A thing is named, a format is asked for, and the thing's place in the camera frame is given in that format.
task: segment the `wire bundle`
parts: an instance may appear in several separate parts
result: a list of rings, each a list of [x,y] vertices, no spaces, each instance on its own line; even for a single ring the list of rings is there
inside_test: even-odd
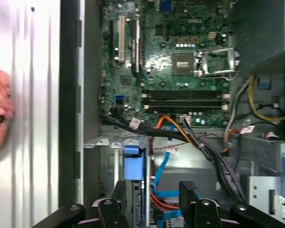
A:
[[[214,167],[216,169],[218,181],[221,184],[222,188],[226,191],[226,193],[236,202],[244,202],[244,194],[241,189],[241,186],[239,184],[239,181],[237,180],[236,174],[233,172],[231,166],[228,164],[228,162],[219,154],[218,151],[216,151],[209,143],[203,141],[202,139],[196,138],[196,136],[193,133],[193,130],[188,130],[189,134],[187,134],[182,127],[180,127],[174,120],[172,120],[168,116],[161,116],[157,125],[156,129],[141,123],[137,130],[132,129],[129,127],[129,122],[125,120],[117,111],[115,112],[115,117],[121,122],[117,123],[116,121],[109,119],[108,117],[103,118],[103,122],[107,124],[112,124],[118,127],[121,127],[127,131],[138,133],[142,135],[152,136],[150,139],[150,150],[153,150],[153,140],[154,137],[171,137],[174,139],[178,139],[184,142],[191,143],[194,147],[201,150],[201,152],[204,154],[204,156],[207,158],[207,160],[211,161],[214,164]],[[160,129],[162,127],[163,121],[167,120],[171,124],[173,124],[179,131],[168,131],[168,130],[162,130]],[[230,186],[224,168],[227,170],[227,172],[232,177],[233,181],[236,184],[236,187],[239,192],[239,196],[233,191],[232,187]],[[157,199],[154,195],[151,195],[151,199],[153,200],[154,204],[159,207],[160,209],[165,210],[171,210],[171,209],[177,209],[177,208],[171,208],[170,205],[166,205],[163,202],[161,202],[159,199]]]

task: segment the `yellow cable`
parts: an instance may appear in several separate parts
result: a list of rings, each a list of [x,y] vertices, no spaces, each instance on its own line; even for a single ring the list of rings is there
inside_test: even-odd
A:
[[[185,137],[185,139],[192,143],[192,141],[189,139],[189,137],[187,136],[187,134],[184,132],[184,130],[174,121],[172,120],[170,117],[168,116],[163,116],[163,118],[165,118],[166,120],[168,120],[170,123],[172,123],[174,126],[176,126],[176,128],[180,131],[180,133]]]
[[[262,120],[269,121],[269,122],[277,122],[277,121],[285,120],[285,116],[280,117],[280,118],[270,118],[270,117],[267,117],[267,116],[260,114],[257,111],[257,109],[254,105],[254,101],[253,101],[253,85],[254,85],[255,80],[256,80],[256,76],[252,76],[250,78],[250,82],[249,82],[249,86],[248,86],[248,100],[249,100],[249,104],[251,106],[252,111],[255,113],[255,115],[257,117],[261,118]]]

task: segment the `pci slot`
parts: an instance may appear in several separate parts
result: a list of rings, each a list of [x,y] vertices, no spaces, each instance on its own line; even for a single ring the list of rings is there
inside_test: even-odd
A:
[[[114,21],[109,21],[109,64],[113,64],[113,53],[114,53]]]
[[[139,75],[139,42],[140,42],[140,25],[139,20],[132,20],[131,27],[131,72],[134,77]]]
[[[119,59],[119,62],[124,62],[125,61],[125,59],[124,59],[125,16],[120,16],[118,23],[119,23],[119,27],[118,27],[118,59]]]

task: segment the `motherboard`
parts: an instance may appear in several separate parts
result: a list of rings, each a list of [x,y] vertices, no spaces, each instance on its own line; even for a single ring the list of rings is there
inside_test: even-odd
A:
[[[226,126],[232,35],[228,2],[104,3],[102,112],[111,116],[118,108],[127,120],[149,125],[165,114],[177,121],[186,118],[193,127]]]

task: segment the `ribbed metal panel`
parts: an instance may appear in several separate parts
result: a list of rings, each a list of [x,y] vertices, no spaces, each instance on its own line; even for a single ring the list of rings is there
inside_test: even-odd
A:
[[[0,151],[0,228],[29,228],[58,207],[59,0],[0,0],[0,69],[15,118]]]

